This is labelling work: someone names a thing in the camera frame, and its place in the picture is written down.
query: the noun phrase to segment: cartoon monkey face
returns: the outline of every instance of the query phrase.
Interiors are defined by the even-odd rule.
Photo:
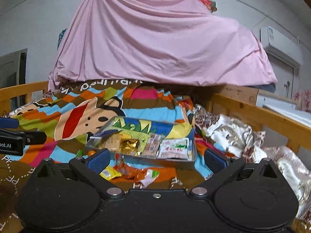
[[[84,133],[95,134],[108,120],[125,116],[122,101],[113,97],[96,108],[97,97],[86,100],[61,115],[56,125],[54,139],[71,139]]]

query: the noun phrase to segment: pink sheet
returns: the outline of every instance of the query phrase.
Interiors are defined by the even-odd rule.
[[[59,47],[62,81],[137,79],[238,86],[277,82],[261,43],[199,0],[84,0]]]

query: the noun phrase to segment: pink stripe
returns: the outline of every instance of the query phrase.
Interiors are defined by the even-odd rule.
[[[157,99],[158,93],[155,89],[134,89],[131,95],[131,99]]]
[[[37,167],[42,159],[50,157],[56,145],[57,141],[46,143],[38,153],[37,157],[35,157],[35,159],[29,165],[31,167]]]

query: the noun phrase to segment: yellow snack packet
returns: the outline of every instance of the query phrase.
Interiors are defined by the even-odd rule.
[[[113,169],[111,166],[107,166],[101,173],[100,176],[102,176],[105,180],[112,180],[116,177],[121,177],[122,174],[119,173],[117,170]]]

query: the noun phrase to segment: air conditioner label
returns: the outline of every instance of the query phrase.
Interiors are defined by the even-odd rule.
[[[273,29],[271,29],[271,28],[269,28],[269,37],[272,39],[274,38],[273,37]]]

